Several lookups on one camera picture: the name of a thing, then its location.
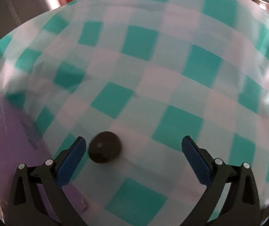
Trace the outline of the brown wrinkled passion fruit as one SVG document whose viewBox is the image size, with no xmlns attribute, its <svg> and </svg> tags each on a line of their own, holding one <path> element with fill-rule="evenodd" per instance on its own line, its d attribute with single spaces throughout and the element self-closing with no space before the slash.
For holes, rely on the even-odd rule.
<svg viewBox="0 0 269 226">
<path fill-rule="evenodd" d="M 89 144 L 89 158 L 99 164 L 108 163 L 118 158 L 122 152 L 122 142 L 113 132 L 105 131 L 97 134 Z"/>
</svg>

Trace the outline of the teal white checkered tablecloth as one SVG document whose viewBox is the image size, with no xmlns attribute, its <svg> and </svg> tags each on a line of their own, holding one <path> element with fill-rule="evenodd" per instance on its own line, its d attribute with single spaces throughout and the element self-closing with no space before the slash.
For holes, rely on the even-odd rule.
<svg viewBox="0 0 269 226">
<path fill-rule="evenodd" d="M 52 158 L 86 140 L 85 225 L 182 225 L 206 190 L 185 136 L 250 165 L 269 225 L 269 0 L 74 0 L 0 39 L 0 95 Z M 99 164 L 105 131 L 122 152 Z"/>
</svg>

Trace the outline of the purple storage box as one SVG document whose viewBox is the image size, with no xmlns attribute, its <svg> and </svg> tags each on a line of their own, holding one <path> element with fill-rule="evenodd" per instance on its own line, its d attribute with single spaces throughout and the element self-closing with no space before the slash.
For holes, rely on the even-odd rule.
<svg viewBox="0 0 269 226">
<path fill-rule="evenodd" d="M 70 148 L 76 139 L 73 138 L 64 150 Z M 28 167 L 40 166 L 47 159 L 56 157 L 52 158 L 31 118 L 0 95 L 0 207 L 4 225 L 11 186 L 18 165 L 24 163 Z M 48 215 L 57 220 L 43 186 L 37 186 Z M 71 184 L 71 179 L 62 190 L 76 212 L 81 215 L 86 209 L 86 203 L 80 192 Z"/>
</svg>

